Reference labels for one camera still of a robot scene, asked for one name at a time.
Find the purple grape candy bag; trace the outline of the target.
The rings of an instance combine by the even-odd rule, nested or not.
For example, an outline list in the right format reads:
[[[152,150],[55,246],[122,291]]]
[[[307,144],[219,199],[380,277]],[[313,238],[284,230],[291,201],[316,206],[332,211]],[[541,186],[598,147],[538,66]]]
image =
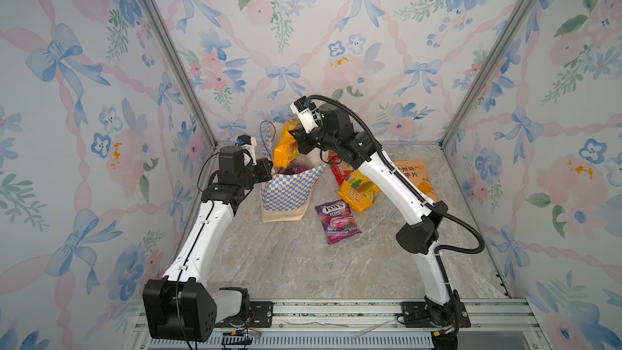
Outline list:
[[[304,173],[307,170],[310,170],[310,168],[307,165],[293,161],[287,167],[281,168],[277,173],[290,176],[290,175],[298,175],[300,173]]]

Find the blue checkered paper bag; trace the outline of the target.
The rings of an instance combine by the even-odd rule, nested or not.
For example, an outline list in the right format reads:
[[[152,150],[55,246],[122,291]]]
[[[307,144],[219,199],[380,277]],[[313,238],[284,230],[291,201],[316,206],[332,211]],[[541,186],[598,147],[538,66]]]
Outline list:
[[[301,220],[309,207],[312,191],[325,168],[320,151],[300,154],[296,162],[310,170],[298,175],[282,175],[274,164],[274,150],[280,141],[285,124],[263,121],[260,125],[261,155],[273,162],[272,180],[260,186],[261,211],[264,223]]]

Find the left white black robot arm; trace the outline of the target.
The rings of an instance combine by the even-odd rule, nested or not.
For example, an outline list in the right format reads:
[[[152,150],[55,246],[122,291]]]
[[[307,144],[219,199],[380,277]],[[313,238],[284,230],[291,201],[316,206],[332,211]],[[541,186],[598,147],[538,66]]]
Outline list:
[[[270,181],[272,163],[255,155],[254,138],[243,135],[218,152],[218,169],[201,189],[194,226],[176,259],[143,292],[149,334],[157,340],[181,340],[189,348],[206,342],[216,326],[245,327],[251,321],[249,292],[225,287],[207,291],[207,277],[226,229],[247,195]]]

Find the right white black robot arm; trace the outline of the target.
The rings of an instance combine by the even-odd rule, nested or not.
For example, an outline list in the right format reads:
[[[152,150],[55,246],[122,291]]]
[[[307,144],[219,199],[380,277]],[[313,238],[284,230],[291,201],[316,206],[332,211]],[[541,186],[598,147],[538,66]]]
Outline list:
[[[301,97],[290,108],[302,125],[290,131],[302,153],[314,149],[334,152],[341,161],[361,171],[398,208],[405,225],[396,234],[396,241],[415,256],[424,280],[428,320],[437,327],[452,325],[455,295],[437,251],[437,228],[447,206],[423,195],[349,108],[335,100],[317,106],[307,97]]]

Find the yellow mango candy bag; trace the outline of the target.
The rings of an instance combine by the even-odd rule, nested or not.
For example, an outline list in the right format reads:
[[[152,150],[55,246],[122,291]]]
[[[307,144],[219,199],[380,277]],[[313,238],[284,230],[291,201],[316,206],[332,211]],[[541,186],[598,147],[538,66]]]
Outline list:
[[[352,210],[362,213],[374,205],[380,192],[380,188],[371,179],[355,170],[343,182],[338,194]]]
[[[274,164],[276,168],[287,168],[299,157],[296,139],[290,131],[302,127],[298,118],[292,118],[283,125],[280,141],[274,150]]]

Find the tan potato chips pouch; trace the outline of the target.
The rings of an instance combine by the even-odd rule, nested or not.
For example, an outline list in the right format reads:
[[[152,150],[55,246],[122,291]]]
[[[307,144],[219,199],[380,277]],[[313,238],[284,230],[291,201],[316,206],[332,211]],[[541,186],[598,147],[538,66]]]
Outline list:
[[[426,164],[422,160],[396,161],[395,166],[404,176],[424,195],[435,203],[440,201],[437,192],[432,186]]]

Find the purple Fox's candy packet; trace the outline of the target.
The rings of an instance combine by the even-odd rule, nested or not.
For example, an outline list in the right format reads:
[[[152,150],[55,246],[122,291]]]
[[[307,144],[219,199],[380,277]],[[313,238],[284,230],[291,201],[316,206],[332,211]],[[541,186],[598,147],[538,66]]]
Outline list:
[[[318,205],[314,209],[322,223],[329,245],[361,233],[352,216],[351,208],[343,199]]]

